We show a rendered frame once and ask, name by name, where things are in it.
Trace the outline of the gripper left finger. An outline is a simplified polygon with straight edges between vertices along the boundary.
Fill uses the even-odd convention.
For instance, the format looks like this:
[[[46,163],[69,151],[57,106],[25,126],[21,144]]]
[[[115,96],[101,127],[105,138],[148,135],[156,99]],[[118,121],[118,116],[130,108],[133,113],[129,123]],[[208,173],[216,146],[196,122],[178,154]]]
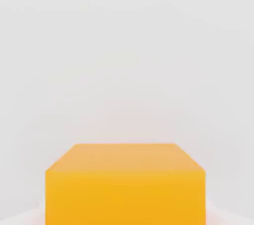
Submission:
[[[45,203],[27,212],[1,220],[0,225],[45,225]]]

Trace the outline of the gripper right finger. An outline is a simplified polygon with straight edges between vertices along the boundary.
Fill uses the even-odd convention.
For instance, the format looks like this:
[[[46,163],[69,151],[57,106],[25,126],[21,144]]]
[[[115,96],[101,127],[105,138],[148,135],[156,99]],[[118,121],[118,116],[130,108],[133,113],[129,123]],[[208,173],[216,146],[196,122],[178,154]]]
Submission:
[[[254,220],[220,209],[206,201],[206,225],[254,225]]]

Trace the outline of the small yellow cube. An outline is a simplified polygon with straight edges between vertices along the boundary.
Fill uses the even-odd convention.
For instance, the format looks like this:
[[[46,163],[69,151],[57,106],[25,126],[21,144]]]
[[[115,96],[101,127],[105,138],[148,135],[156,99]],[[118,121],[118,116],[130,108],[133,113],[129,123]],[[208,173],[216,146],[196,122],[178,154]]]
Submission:
[[[45,173],[45,225],[205,225],[206,173],[175,144],[77,144]]]

